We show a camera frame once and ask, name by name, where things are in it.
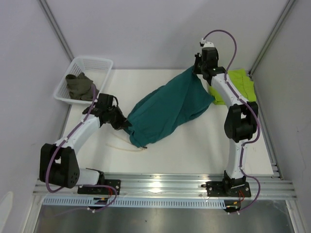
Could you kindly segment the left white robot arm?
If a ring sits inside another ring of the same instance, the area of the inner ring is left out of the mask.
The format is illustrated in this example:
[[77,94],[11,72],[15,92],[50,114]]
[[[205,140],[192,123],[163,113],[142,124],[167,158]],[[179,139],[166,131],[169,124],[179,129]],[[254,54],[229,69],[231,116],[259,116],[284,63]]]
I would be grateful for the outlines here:
[[85,142],[104,124],[115,130],[131,126],[119,107],[88,107],[71,132],[53,144],[44,144],[40,152],[39,179],[50,193],[77,185],[88,186],[94,194],[105,190],[101,172],[90,168],[79,168],[77,154]]

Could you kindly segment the teal green shorts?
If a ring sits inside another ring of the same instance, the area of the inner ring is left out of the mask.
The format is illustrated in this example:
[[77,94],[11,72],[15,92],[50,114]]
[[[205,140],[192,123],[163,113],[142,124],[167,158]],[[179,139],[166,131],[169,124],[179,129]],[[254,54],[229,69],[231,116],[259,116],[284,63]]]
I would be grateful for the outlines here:
[[129,113],[125,131],[131,144],[143,148],[201,116],[213,101],[190,67],[141,99]]

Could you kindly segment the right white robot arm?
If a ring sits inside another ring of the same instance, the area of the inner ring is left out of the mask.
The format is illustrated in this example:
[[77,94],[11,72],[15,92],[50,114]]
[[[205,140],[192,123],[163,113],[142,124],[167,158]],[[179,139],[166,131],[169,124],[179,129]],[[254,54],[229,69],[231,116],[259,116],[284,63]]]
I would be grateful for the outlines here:
[[218,66],[216,49],[205,48],[195,55],[193,73],[201,74],[210,86],[222,96],[228,113],[224,130],[229,139],[229,158],[221,181],[206,182],[203,187],[209,197],[250,197],[249,183],[244,173],[244,153],[246,144],[257,131],[258,106],[248,102],[239,93],[223,67]]

